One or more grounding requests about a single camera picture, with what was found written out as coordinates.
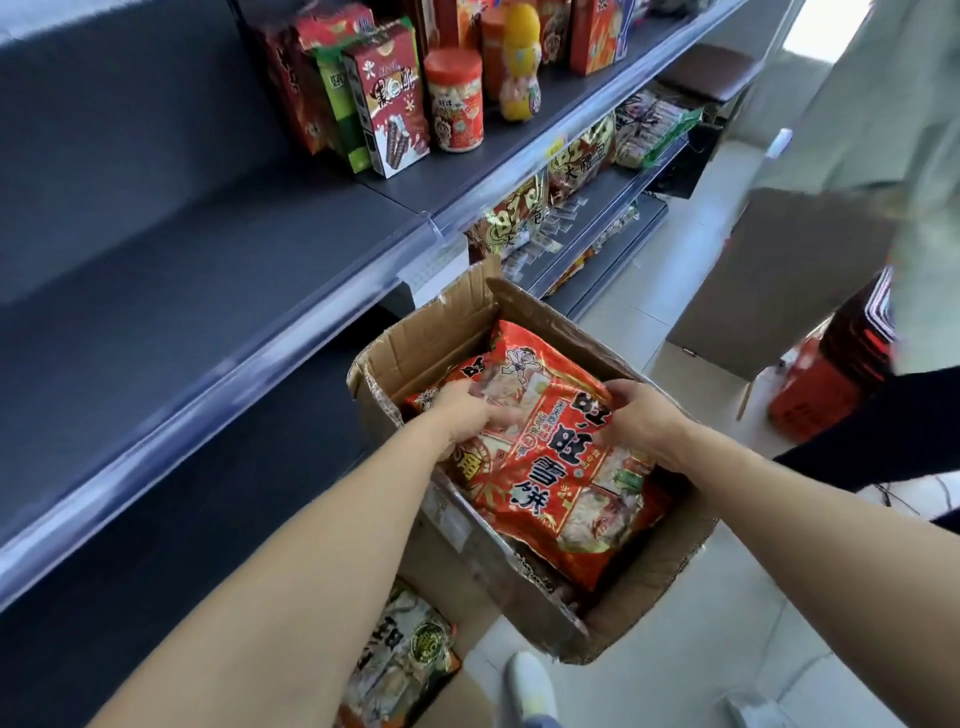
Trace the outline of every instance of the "right hand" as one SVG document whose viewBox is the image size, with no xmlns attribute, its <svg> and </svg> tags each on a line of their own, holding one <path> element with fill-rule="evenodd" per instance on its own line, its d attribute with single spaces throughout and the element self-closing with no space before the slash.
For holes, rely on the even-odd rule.
<svg viewBox="0 0 960 728">
<path fill-rule="evenodd" d="M 667 470 L 682 473 L 689 435 L 696 426 L 656 387 L 630 379 L 605 381 L 613 414 L 593 436 L 602 447 L 623 445 L 653 455 Z"/>
</svg>

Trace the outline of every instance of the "price tag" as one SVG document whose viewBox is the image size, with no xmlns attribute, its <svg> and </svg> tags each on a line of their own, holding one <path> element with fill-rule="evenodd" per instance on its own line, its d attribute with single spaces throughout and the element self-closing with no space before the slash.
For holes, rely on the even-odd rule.
<svg viewBox="0 0 960 728">
<path fill-rule="evenodd" d="M 550 145 L 549 149 L 547 149 L 546 160 L 550 161 L 550 159 L 562 152 L 565 146 L 566 139 L 564 139 L 562 136 L 558 136 L 556 140 L 554 140 L 553 144 Z"/>
</svg>

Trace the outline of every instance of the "left hand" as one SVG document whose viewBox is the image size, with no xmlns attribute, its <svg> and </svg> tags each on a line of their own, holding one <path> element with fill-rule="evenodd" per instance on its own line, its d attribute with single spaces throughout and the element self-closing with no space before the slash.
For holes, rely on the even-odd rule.
<svg viewBox="0 0 960 728">
<path fill-rule="evenodd" d="M 516 407 L 492 404 L 470 393 L 474 382 L 460 379 L 437 393 L 433 405 L 420 415 L 439 428 L 444 446 L 455 445 L 478 434 L 487 424 L 500 427 L 521 425 L 523 413 Z"/>
</svg>

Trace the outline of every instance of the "person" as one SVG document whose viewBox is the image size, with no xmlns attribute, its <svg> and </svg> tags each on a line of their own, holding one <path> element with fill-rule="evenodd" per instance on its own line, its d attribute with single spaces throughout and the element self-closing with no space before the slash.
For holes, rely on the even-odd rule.
<svg viewBox="0 0 960 728">
<path fill-rule="evenodd" d="M 487 422 L 518 420 L 469 386 L 445 386 L 430 410 L 285 523 L 133 672 L 91 728 L 330 725 L 434 464 Z M 601 444 L 643 449 L 684 473 L 894 713 L 907 725 L 952 725 L 960 540 L 766 460 L 690 421 L 650 385 L 608 386 L 615 411 L 597 433 Z"/>
</svg>

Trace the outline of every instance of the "red basket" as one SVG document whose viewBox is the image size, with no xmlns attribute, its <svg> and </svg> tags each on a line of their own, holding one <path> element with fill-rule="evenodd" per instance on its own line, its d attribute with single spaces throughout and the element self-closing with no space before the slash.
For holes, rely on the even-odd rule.
<svg viewBox="0 0 960 728">
<path fill-rule="evenodd" d="M 767 406 L 774 426 L 798 443 L 836 425 L 864 400 L 860 387 L 820 355 L 819 344 L 815 338 L 801 344 L 783 389 Z"/>
</svg>

